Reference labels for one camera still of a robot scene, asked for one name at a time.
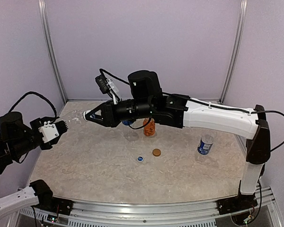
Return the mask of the clear bottle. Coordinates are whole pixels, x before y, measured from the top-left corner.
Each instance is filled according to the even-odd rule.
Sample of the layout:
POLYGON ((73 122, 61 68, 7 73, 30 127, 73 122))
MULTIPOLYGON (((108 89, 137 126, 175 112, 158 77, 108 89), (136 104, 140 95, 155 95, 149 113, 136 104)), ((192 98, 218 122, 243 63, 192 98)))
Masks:
POLYGON ((83 112, 81 110, 73 110, 60 116, 59 119, 67 124, 81 124, 84 121, 83 112))

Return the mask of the blue label bottle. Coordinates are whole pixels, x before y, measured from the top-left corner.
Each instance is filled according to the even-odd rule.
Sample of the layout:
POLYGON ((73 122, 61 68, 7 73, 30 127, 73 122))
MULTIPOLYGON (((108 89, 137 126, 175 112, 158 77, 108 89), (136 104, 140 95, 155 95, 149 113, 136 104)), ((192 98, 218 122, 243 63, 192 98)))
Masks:
POLYGON ((210 134, 204 134, 201 136, 197 151, 201 155, 208 155, 214 142, 214 137, 210 134))
POLYGON ((131 128, 131 125, 133 124, 132 121, 122 121, 122 124, 124 125, 124 137, 128 141, 134 141, 136 138, 135 131, 131 128))

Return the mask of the orange drink bottle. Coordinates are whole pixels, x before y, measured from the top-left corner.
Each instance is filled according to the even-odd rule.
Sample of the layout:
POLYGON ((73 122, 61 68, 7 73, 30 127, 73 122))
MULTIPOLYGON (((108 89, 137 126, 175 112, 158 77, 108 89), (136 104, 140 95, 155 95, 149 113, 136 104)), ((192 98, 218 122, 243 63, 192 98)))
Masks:
POLYGON ((145 136, 154 136, 155 135, 155 121, 151 121, 143 128, 143 133, 145 136))

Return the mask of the white bottle cap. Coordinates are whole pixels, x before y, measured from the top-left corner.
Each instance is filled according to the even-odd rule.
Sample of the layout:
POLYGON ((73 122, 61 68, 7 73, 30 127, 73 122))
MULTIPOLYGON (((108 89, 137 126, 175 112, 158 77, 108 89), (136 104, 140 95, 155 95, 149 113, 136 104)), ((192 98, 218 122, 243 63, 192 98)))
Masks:
POLYGON ((139 163, 143 162, 143 161, 144 161, 144 157, 138 156, 138 157, 137 157, 137 161, 138 161, 139 163))

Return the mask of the brown bottle cap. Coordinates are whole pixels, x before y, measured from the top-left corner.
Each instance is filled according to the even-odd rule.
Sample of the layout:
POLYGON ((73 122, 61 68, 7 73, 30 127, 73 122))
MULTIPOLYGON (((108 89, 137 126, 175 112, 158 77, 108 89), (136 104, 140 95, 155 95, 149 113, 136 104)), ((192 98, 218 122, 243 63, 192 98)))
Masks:
POLYGON ((155 157, 159 157, 161 155, 161 150, 158 149, 158 148, 155 148, 153 151, 152 151, 152 154, 155 156, 155 157))

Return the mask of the blue white cap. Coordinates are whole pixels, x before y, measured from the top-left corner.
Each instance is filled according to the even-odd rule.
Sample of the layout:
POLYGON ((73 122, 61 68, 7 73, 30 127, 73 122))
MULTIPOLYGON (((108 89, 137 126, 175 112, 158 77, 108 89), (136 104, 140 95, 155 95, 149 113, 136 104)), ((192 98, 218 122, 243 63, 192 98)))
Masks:
POLYGON ((83 119, 85 121, 92 121, 93 119, 95 119, 95 114, 92 112, 92 110, 87 110, 83 112, 83 119))

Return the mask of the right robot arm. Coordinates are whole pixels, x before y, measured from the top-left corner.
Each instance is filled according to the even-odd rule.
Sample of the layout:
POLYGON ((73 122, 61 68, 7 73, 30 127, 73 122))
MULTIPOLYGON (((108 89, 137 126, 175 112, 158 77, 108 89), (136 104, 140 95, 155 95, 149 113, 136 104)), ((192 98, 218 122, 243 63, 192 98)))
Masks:
POLYGON ((240 109, 214 105, 179 94, 162 91, 157 73, 139 70, 129 74, 132 99, 122 100, 111 82, 112 74, 100 70, 96 83, 110 100, 93 110, 85 111, 86 121, 104 127, 116 127, 122 121, 152 118, 156 123, 175 128, 204 128, 235 134, 246 139, 247 154, 240 194, 233 198, 237 210, 244 209, 251 202, 264 164, 270 158, 270 129, 264 108, 240 109))

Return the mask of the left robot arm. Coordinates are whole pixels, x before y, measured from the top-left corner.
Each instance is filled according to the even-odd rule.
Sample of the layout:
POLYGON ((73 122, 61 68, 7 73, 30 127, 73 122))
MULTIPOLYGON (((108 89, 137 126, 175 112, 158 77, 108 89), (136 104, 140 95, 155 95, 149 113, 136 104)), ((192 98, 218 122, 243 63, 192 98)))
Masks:
MULTIPOLYGON (((37 118, 26 126, 22 113, 10 112, 0 117, 0 175, 8 165, 20 162, 23 155, 40 148, 50 150, 68 130, 65 121, 53 117, 37 118)), ((57 209, 57 200, 44 180, 36 180, 24 189, 0 198, 0 220, 22 208, 37 206, 57 209)))

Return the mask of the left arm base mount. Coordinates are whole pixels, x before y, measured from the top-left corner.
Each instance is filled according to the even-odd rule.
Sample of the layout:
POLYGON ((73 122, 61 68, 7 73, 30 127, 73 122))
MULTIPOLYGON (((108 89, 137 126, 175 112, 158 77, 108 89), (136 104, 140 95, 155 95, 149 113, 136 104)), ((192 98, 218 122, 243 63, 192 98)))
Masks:
POLYGON ((46 210, 56 214, 69 216, 73 207, 73 201, 54 197, 53 191, 44 180, 36 180, 29 184, 32 187, 34 195, 38 198, 38 203, 34 208, 46 210))

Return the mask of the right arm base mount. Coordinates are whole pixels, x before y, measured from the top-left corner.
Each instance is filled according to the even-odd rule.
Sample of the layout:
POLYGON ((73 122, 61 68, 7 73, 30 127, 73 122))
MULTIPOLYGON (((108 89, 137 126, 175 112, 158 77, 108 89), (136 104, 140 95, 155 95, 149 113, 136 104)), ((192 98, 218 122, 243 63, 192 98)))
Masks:
POLYGON ((216 203, 220 215, 255 208, 258 205, 255 193, 244 195, 240 192, 240 188, 236 196, 219 199, 216 203))

